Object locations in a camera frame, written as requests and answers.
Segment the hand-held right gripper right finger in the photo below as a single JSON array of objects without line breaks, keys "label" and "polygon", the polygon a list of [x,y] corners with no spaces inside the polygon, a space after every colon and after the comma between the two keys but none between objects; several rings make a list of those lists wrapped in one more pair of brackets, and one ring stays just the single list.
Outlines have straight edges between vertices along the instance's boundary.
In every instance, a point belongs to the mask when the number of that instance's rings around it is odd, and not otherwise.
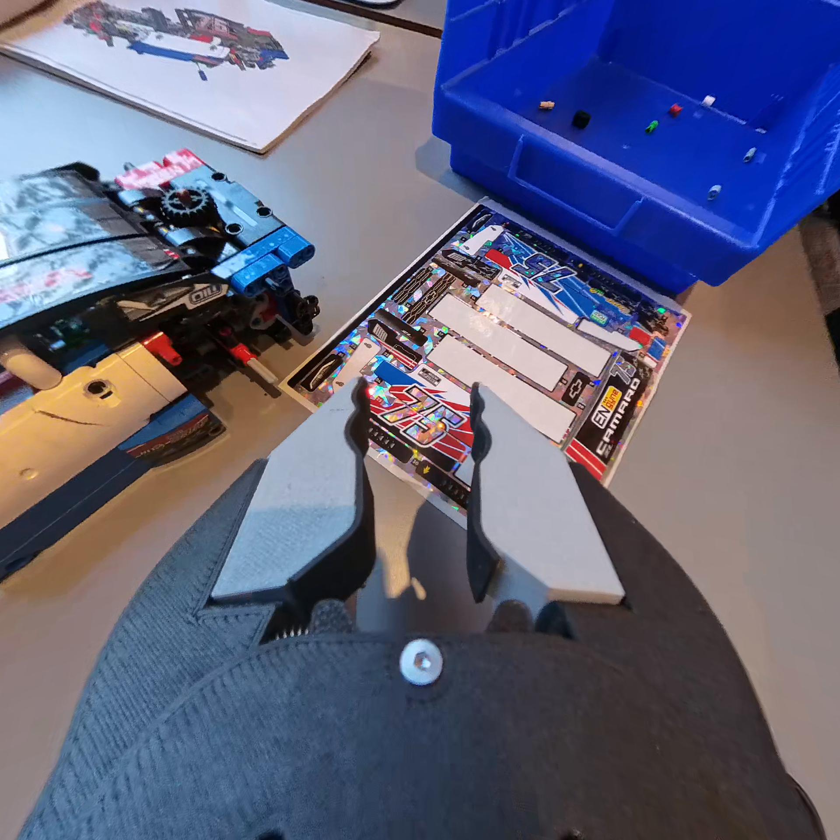
[{"label": "hand-held right gripper right finger", "polygon": [[625,589],[565,454],[475,383],[466,572],[475,603],[618,606]]}]

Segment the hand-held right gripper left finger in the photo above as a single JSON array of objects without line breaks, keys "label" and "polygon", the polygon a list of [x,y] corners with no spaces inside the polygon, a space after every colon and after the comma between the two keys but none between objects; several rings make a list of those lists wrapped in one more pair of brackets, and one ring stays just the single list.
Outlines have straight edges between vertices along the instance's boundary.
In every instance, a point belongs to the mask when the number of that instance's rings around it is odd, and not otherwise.
[{"label": "hand-held right gripper left finger", "polygon": [[367,582],[376,557],[370,418],[359,375],[270,454],[213,602],[345,602]]}]

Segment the holographic sticker sheet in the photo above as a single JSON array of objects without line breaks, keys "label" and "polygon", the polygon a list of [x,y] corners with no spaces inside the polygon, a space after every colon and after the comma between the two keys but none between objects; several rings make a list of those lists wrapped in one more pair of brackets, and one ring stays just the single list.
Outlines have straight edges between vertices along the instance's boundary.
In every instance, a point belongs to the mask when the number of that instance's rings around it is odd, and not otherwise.
[{"label": "holographic sticker sheet", "polygon": [[464,527],[474,383],[608,487],[689,323],[679,302],[484,199],[281,388],[315,412],[365,378],[370,456]]}]

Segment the toy brick car model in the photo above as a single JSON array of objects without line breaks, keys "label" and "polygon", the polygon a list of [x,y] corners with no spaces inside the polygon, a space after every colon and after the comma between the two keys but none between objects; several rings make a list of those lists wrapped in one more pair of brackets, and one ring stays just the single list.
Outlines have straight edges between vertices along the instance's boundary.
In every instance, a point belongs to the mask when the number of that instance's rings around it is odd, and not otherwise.
[{"label": "toy brick car model", "polygon": [[312,334],[314,245],[187,149],[2,181],[1,579],[213,442],[206,393]]}]

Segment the grey desk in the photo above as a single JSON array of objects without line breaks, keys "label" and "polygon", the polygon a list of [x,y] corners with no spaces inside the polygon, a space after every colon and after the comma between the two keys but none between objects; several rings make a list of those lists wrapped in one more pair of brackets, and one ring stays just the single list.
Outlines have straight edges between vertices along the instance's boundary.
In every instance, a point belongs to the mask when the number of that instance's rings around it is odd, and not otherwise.
[{"label": "grey desk", "polygon": [[[373,57],[266,157],[2,58],[2,177],[73,161],[111,175],[189,148],[317,247],[296,275],[316,338],[286,376],[484,192],[431,132],[439,41],[379,26]],[[838,838],[838,373],[797,230],[692,314],[611,492],[725,627],[788,771]],[[113,625],[157,561],[307,411],[233,373],[227,433],[144,476],[2,584],[2,838],[56,763]]]}]

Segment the blue storage bin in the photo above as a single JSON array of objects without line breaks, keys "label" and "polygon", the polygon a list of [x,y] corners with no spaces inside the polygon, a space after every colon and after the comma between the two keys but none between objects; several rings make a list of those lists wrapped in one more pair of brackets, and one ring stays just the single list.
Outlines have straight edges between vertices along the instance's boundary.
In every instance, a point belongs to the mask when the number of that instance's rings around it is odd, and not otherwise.
[{"label": "blue storage bin", "polygon": [[838,2],[458,1],[433,134],[455,172],[682,291],[720,285],[837,193],[838,108]]}]

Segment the open instruction booklet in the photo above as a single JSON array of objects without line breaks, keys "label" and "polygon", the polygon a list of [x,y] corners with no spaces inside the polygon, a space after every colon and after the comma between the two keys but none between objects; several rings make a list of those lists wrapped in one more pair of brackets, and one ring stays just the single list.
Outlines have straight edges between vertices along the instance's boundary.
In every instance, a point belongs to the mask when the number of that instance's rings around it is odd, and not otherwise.
[{"label": "open instruction booklet", "polygon": [[53,2],[2,54],[266,153],[369,58],[380,32],[272,2]]}]

